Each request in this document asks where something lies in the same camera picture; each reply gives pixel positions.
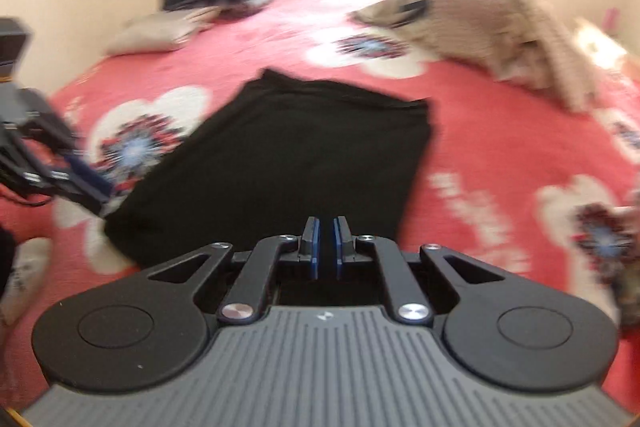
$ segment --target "metal screw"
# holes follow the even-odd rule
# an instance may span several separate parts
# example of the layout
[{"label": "metal screw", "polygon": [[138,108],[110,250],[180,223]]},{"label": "metal screw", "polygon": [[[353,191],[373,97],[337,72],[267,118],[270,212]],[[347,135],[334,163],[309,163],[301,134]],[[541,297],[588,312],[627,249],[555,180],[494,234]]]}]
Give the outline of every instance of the metal screw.
[{"label": "metal screw", "polygon": [[422,304],[404,304],[398,308],[398,315],[407,321],[421,321],[429,316],[429,309]]},{"label": "metal screw", "polygon": [[254,309],[249,304],[233,303],[222,308],[222,315],[228,319],[248,319],[254,314]]}]

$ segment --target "beige blanket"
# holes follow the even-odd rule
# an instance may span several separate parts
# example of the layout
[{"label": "beige blanket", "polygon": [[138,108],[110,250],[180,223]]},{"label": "beige blanket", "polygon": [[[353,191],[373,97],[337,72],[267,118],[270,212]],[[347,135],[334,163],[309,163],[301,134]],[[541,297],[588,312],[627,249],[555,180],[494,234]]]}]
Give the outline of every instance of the beige blanket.
[{"label": "beige blanket", "polygon": [[524,85],[551,90],[574,112],[587,110],[596,91],[591,61],[538,0],[383,0],[353,15],[496,78],[524,63]]}]

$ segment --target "white logo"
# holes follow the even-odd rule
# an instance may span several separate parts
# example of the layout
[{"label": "white logo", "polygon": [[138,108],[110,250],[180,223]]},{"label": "white logo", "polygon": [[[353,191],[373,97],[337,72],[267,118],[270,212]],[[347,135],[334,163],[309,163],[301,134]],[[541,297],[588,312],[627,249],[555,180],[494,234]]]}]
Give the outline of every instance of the white logo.
[{"label": "white logo", "polygon": [[322,315],[316,315],[316,317],[318,317],[321,321],[327,322],[334,318],[334,314],[332,314],[332,312],[324,312]]}]

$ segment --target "beige folded cloth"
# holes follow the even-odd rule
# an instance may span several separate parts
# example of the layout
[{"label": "beige folded cloth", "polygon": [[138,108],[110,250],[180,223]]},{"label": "beige folded cloth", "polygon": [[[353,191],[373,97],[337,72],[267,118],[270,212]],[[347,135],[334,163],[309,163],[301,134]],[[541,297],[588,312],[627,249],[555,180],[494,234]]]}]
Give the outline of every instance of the beige folded cloth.
[{"label": "beige folded cloth", "polygon": [[133,19],[107,46],[107,55],[170,52],[209,27],[220,8],[158,12]]}]

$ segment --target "bed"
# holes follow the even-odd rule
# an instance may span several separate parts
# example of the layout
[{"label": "bed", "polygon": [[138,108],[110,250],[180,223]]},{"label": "bed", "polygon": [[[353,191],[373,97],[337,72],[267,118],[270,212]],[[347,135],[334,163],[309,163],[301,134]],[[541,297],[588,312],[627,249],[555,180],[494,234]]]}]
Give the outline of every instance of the bed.
[{"label": "bed", "polygon": [[[372,1],[274,0],[255,16],[215,25],[182,50],[101,61],[52,103],[82,130],[87,158],[97,162],[123,124],[168,116],[175,132],[187,133],[267,66],[400,98],[430,98],[437,134],[405,211],[401,246],[447,245],[614,315],[588,259],[571,241],[572,209],[591,201],[622,204],[634,185],[640,150],[615,132],[619,121],[639,128],[633,83],[605,78],[601,107],[572,115],[521,87],[494,82],[483,70],[350,21],[350,10]],[[358,51],[344,52],[344,43],[354,41]],[[2,397],[20,407],[46,388],[30,349],[37,317],[55,301],[134,267],[106,243],[99,219],[66,201],[37,209],[2,202],[0,216],[20,240],[44,235],[54,242],[46,286],[6,342]],[[639,341],[634,335],[622,340],[605,384],[632,410],[640,410]]]}]

